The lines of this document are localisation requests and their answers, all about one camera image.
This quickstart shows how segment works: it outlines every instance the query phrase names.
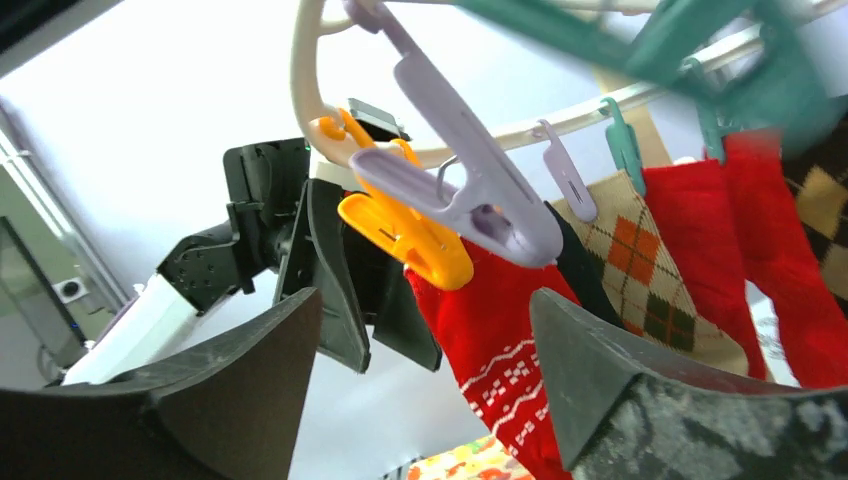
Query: brown argyle sock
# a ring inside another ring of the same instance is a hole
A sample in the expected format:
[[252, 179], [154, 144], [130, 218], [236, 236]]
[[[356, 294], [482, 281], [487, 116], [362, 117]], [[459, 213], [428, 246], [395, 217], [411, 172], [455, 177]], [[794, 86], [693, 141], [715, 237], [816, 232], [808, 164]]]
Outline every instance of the brown argyle sock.
[[783, 162], [786, 185], [827, 288], [848, 318], [848, 118]]
[[623, 171], [589, 186], [598, 206], [591, 223], [568, 202], [554, 208], [595, 257], [604, 290], [628, 330], [704, 364], [746, 375], [745, 352], [695, 310], [645, 201]]

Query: gray textured surface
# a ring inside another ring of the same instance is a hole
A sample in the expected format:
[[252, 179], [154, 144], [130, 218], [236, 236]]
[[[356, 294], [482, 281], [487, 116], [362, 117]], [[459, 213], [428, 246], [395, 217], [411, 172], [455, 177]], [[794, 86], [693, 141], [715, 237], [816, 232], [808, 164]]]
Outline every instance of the gray textured surface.
[[[549, 291], [534, 294], [531, 312], [557, 439], [576, 480], [848, 479], [846, 389], [801, 390], [706, 368]], [[590, 380], [574, 373], [586, 365], [592, 383], [614, 379], [617, 388], [587, 389]], [[616, 391], [593, 425], [578, 414], [601, 403], [593, 394]], [[578, 428], [591, 429], [589, 440], [563, 445]]]

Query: colorful fabric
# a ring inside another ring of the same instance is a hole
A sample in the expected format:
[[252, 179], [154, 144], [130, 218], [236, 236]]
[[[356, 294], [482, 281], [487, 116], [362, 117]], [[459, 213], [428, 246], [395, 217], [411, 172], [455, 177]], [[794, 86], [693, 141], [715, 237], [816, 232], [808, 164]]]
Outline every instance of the colorful fabric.
[[848, 384], [848, 322], [827, 289], [787, 190], [775, 132], [724, 138], [724, 178], [748, 280], [778, 317], [786, 361], [802, 387]]
[[463, 243], [474, 278], [459, 290], [441, 291], [412, 270], [405, 272], [418, 308], [462, 395], [509, 454], [538, 478], [570, 479], [548, 414], [530, 296], [548, 287], [572, 302], [577, 298], [555, 266], [522, 268]]
[[534, 480], [495, 437], [483, 437], [409, 468], [407, 480]]
[[766, 362], [745, 298], [745, 266], [727, 184], [715, 160], [643, 172], [663, 242], [698, 313], [730, 335], [748, 358], [748, 375], [765, 380]]
[[783, 162], [786, 185], [819, 271], [848, 318], [848, 119], [828, 138]]
[[628, 330], [690, 358], [745, 375], [745, 352], [700, 316], [642, 197], [623, 171], [590, 185], [598, 217], [584, 223], [554, 207], [595, 257], [604, 290]]

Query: red sock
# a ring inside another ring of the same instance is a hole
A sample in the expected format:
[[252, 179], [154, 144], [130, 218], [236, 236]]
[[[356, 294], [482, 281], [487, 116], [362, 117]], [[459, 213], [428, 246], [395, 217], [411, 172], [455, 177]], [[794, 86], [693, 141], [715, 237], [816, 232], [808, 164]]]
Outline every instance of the red sock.
[[748, 280], [771, 298], [780, 343], [803, 387], [848, 384], [848, 323], [819, 272], [783, 181], [780, 138], [759, 130], [724, 139], [736, 235]]
[[745, 267], [727, 185], [715, 160], [643, 170], [645, 202], [695, 308], [745, 350], [748, 375], [766, 362], [745, 300]]
[[577, 302], [556, 266], [528, 269], [463, 241], [474, 278], [453, 292], [406, 278], [471, 409], [538, 479], [564, 472], [530, 326], [530, 295], [548, 287]]

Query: green plastic clip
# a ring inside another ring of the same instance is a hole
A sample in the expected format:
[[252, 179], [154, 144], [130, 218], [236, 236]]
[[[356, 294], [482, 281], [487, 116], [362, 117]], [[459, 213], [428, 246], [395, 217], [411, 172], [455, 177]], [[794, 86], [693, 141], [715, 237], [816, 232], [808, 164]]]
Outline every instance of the green plastic clip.
[[[558, 51], [625, 76], [721, 107], [745, 125], [784, 131], [784, 148], [804, 148], [841, 117], [828, 102], [795, 23], [775, 0], [664, 0], [633, 42], [605, 32], [544, 0], [457, 0], [472, 13]], [[765, 50], [754, 68], [709, 89], [682, 71], [683, 59], [750, 11], [762, 22]]]
[[[690, 57], [684, 60], [683, 64], [689, 67], [689, 75], [709, 87], [710, 83], [701, 62]], [[707, 156], [715, 158], [721, 165], [724, 165], [727, 157], [724, 153], [723, 139], [730, 133], [741, 132], [743, 130], [742, 122], [723, 114], [720, 107], [704, 101], [695, 100], [695, 107], [698, 111], [698, 123], [704, 137]]]
[[624, 121], [621, 109], [618, 108], [615, 100], [606, 97], [603, 102], [607, 104], [607, 107], [601, 108], [601, 113], [612, 117], [612, 125], [607, 127], [606, 135], [615, 167], [627, 172], [633, 182], [633, 188], [644, 197], [648, 189], [642, 177], [642, 154], [639, 153], [636, 132], [629, 123]]

